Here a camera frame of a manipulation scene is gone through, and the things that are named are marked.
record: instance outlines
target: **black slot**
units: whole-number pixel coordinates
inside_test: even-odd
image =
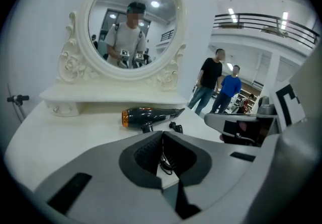
[[[230,156],[248,162],[253,162],[256,156],[249,155],[249,154],[242,154],[238,152],[233,152]]]
[[[66,214],[91,178],[88,174],[77,173],[47,202],[48,205]]]

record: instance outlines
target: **black metal railing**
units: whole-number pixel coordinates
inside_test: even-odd
[[[166,32],[166,33],[163,33],[162,35],[161,35],[161,41],[165,41],[165,40],[169,40],[169,39],[171,39],[172,38],[172,36],[173,36],[173,33],[174,33],[174,29],[173,30],[171,30],[171,31],[168,31],[168,32]]]
[[[234,14],[236,23],[230,14],[216,15],[213,28],[257,29],[261,32],[289,38],[313,48],[320,35],[315,31],[290,20],[261,14],[238,13]],[[282,22],[286,22],[285,30],[281,29]]]

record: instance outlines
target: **hair dryer handle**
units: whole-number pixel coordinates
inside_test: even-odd
[[[153,132],[152,122],[147,122],[141,125],[143,133]]]

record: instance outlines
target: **mirror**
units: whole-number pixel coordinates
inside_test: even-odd
[[[176,31],[174,0],[95,0],[89,35],[108,64],[125,69],[158,60]]]

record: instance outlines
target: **ornate white mirror frame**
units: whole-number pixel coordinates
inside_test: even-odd
[[[176,29],[166,51],[151,64],[131,70],[108,65],[96,52],[88,26],[96,1],[85,0],[78,12],[69,15],[69,38],[59,57],[59,77],[40,94],[48,108],[56,115],[75,116],[82,102],[186,103],[177,94],[178,58],[185,48],[183,1],[174,0]]]

